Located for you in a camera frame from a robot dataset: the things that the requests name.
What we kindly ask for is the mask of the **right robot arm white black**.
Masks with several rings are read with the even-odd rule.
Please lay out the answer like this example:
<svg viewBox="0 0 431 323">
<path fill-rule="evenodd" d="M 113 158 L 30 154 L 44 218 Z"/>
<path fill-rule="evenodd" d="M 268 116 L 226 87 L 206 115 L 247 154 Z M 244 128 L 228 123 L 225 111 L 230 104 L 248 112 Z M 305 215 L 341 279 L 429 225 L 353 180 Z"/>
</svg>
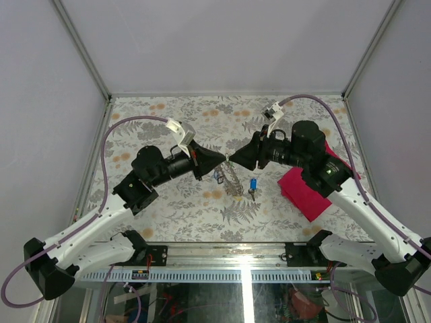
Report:
<svg viewBox="0 0 431 323">
<path fill-rule="evenodd" d="M 338 261 L 362 269 L 396 296 L 404 296 L 430 268 L 430 238 L 421 238 L 396 220 L 375 199 L 360 191 L 355 174 L 327 153 L 325 134 L 313 121 L 294 123 L 290 139 L 278 139 L 264 125 L 247 145 L 230 156 L 246 169 L 269 162 L 300 168 L 307 187 L 347 213 L 372 238 L 372 245 L 321 231 L 311 239 L 308 260 L 314 265 Z"/>
</svg>

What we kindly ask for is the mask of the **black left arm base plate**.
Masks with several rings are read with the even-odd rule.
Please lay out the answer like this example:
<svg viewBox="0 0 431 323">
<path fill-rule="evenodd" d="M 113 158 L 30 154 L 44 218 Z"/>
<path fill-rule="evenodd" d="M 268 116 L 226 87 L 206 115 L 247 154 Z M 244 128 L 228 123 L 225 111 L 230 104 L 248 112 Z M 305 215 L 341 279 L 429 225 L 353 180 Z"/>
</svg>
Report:
<svg viewBox="0 0 431 323">
<path fill-rule="evenodd" d="M 145 265 L 148 268 L 166 266 L 168 259 L 168 246 L 150 245 L 145 251 Z"/>
</svg>

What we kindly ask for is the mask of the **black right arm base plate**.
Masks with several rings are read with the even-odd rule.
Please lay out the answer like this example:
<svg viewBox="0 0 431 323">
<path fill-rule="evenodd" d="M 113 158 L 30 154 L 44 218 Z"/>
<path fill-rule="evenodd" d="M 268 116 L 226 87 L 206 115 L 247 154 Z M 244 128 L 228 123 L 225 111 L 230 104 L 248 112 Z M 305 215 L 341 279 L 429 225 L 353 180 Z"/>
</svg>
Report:
<svg viewBox="0 0 431 323">
<path fill-rule="evenodd" d="M 286 242 L 285 254 L 288 267 L 314 266 L 312 248 L 307 243 Z"/>
</svg>

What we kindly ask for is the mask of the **large keyring with many rings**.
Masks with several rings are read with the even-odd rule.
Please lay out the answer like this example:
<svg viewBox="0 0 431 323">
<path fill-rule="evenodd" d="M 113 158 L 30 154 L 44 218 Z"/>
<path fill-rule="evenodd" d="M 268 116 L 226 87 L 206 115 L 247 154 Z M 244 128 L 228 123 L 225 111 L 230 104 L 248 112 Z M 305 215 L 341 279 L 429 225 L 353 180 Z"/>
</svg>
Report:
<svg viewBox="0 0 431 323">
<path fill-rule="evenodd" d="M 213 171 L 213 178 L 218 185 L 222 185 L 226 194 L 233 197 L 236 201 L 241 201 L 244 189 L 235 172 L 234 167 L 231 167 L 228 155 L 225 155 L 226 160 L 216 167 Z"/>
</svg>

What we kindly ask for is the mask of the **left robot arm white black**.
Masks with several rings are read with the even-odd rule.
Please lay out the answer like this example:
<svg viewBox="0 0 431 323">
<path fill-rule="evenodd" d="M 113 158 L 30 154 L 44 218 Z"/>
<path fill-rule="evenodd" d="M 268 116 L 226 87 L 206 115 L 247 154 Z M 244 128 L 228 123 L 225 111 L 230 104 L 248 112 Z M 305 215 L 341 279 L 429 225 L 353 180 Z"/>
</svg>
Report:
<svg viewBox="0 0 431 323">
<path fill-rule="evenodd" d="M 155 146 L 141 148 L 132 161 L 132 170 L 93 209 L 56 235 L 24 244 L 26 271 L 45 300 L 56 299 L 87 273 L 110 264 L 143 264 L 147 244 L 134 230 L 111 242 L 98 243 L 98 237 L 153 203 L 155 188 L 179 176 L 192 173 L 197 180 L 225 161 L 225 156 L 191 141 L 185 151 L 164 157 Z"/>
</svg>

